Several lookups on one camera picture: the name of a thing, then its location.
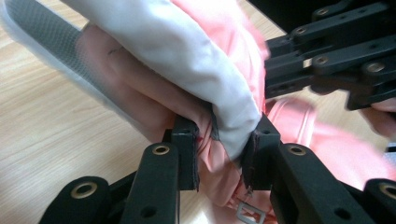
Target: screw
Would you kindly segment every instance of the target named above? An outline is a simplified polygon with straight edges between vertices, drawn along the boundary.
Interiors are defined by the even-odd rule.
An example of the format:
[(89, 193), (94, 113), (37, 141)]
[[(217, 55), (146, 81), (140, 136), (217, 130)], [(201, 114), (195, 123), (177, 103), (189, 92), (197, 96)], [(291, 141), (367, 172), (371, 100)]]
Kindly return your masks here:
[(326, 13), (328, 13), (329, 12), (329, 9), (327, 9), (327, 8), (322, 8), (322, 9), (320, 9), (318, 12), (317, 12), (317, 14), (319, 15), (319, 16), (323, 16), (324, 14), (326, 14)]
[(296, 33), (297, 33), (298, 35), (301, 35), (301, 34), (305, 33), (305, 31), (306, 31), (306, 29), (305, 29), (304, 27), (300, 27), (300, 28), (298, 28), (298, 29), (296, 30)]
[(94, 194), (97, 188), (98, 186), (94, 182), (83, 182), (73, 188), (71, 196), (75, 199), (83, 199)]
[(152, 153), (154, 153), (155, 155), (161, 156), (161, 155), (165, 155), (166, 153), (168, 153), (170, 151), (170, 148), (167, 146), (156, 146), (154, 149), (152, 149)]
[(329, 61), (329, 59), (325, 56), (319, 56), (315, 59), (315, 63), (318, 63), (318, 64), (324, 64), (327, 61)]
[(296, 156), (303, 156), (306, 154), (305, 149), (299, 147), (291, 147), (288, 148), (289, 153), (294, 154)]
[(389, 183), (380, 183), (379, 189), (382, 193), (390, 197), (391, 199), (396, 200), (396, 186), (391, 185)]
[(385, 68), (385, 65), (382, 63), (369, 63), (366, 67), (367, 71), (371, 73), (377, 73)]

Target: black plastic linkage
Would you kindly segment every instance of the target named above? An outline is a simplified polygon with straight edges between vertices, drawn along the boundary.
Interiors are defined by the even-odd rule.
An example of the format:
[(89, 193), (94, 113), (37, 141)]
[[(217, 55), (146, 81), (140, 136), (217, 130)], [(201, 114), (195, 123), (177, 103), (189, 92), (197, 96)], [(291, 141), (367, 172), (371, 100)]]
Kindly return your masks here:
[(172, 144), (146, 148), (120, 223), (178, 223), (178, 159)]
[(107, 181), (96, 176), (84, 176), (61, 190), (39, 223), (102, 223), (110, 211), (110, 201)]
[(364, 209), (376, 223), (396, 220), (396, 182), (388, 179), (371, 179), (366, 183), (361, 201)]
[(136, 172), (133, 172), (110, 185), (111, 210), (108, 212), (107, 219), (104, 223), (120, 223), (126, 199), (134, 183), (135, 175)]
[(194, 122), (177, 116), (171, 133), (171, 143), (178, 148), (180, 174), (178, 189), (194, 190), (199, 187), (197, 145), (198, 127)]
[(309, 148), (285, 144), (270, 152), (279, 223), (374, 223)]
[(345, 0), (321, 7), (316, 14), (320, 18), (314, 22), (268, 41), (274, 54), (265, 62), (266, 97), (307, 86), (321, 94), (344, 90), (349, 92), (350, 110), (395, 97), (392, 2)]
[(318, 8), (336, 4), (339, 0), (248, 0), (286, 33), (312, 20), (312, 12)]
[(269, 190), (271, 188), (268, 169), (273, 164), (269, 151), (278, 150), (279, 145), (279, 132), (271, 121), (262, 115), (260, 123), (247, 141), (241, 159), (242, 175), (247, 189)]

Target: pink fabric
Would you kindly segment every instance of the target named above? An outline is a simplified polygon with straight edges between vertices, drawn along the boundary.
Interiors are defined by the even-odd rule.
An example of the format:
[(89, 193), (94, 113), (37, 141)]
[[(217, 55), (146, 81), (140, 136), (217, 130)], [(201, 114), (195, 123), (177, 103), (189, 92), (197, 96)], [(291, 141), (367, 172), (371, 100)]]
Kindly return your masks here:
[[(236, 2), (175, 1), (175, 4), (189, 13), (227, 54), (243, 74), (258, 108), (263, 108), (263, 61), (268, 51), (264, 40)], [(86, 64), (105, 85), (111, 98), (148, 139), (159, 141), (161, 133), (171, 128), (175, 114), (198, 125), (200, 189), (215, 204), (225, 205), (239, 186), (240, 171), (230, 161), (222, 143), (210, 137), (210, 106), (158, 76), (120, 47), (114, 38), (96, 26), (88, 27), (78, 41), (81, 59), (86, 59)]]
[(236, 1), (172, 2), (198, 22), (210, 39), (228, 55), (247, 80), (256, 104), (263, 108), (265, 72), (262, 61), (268, 58), (269, 51), (262, 35)]
[[(218, 1), (218, 4), (210, 2), (211, 7), (208, 7), (209, 4), (202, 2), (173, 2), (194, 18), (229, 56), (247, 80), (256, 104), (263, 108), (262, 62), (269, 53), (263, 39), (237, 4)], [(210, 106), (158, 76), (125, 49), (107, 56), (108, 52), (119, 47), (115, 39), (95, 26), (87, 28), (78, 43), (81, 55), (88, 56), (89, 67), (97, 72), (116, 104), (134, 119), (133, 124), (148, 139), (158, 141), (163, 130), (172, 127), (176, 113), (197, 123), (200, 128), (198, 155), (201, 190), (212, 202), (233, 209), (240, 202), (246, 202), (267, 213), (266, 223), (276, 223), (269, 192), (255, 191), (248, 195), (240, 171), (229, 160), (224, 146), (220, 141), (211, 139)], [(285, 143), (310, 147), (337, 178), (351, 186), (361, 189), (366, 180), (374, 177), (396, 179), (395, 168), (372, 147), (348, 133), (316, 122), (315, 109), (306, 102), (279, 100), (268, 117), (281, 132)]]

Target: wooden table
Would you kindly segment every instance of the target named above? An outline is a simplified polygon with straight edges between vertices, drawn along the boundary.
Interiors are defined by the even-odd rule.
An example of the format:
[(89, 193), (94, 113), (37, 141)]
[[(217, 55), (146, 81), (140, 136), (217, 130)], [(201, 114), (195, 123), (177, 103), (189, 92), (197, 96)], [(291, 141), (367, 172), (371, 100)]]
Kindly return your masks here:
[[(85, 20), (58, 1), (45, 1), (73, 23)], [(243, 9), (267, 38), (282, 35), (245, 1)], [(295, 93), (318, 106), (319, 119), (385, 148), (358, 112), (344, 110), (346, 95)], [(0, 222), (37, 223), (70, 181), (97, 175), (109, 183), (136, 170), (149, 142), (116, 113), (62, 73), (46, 66), (0, 28)], [(207, 222), (208, 201), (182, 192), (181, 223)]]

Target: white fabric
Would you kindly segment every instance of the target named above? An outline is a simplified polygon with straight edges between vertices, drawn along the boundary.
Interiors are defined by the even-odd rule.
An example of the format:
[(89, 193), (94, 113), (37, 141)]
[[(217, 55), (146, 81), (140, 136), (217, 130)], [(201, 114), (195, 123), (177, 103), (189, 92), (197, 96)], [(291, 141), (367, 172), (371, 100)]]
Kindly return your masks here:
[(228, 156), (240, 155), (260, 110), (243, 76), (189, 15), (166, 0), (64, 2), (158, 74), (210, 102)]

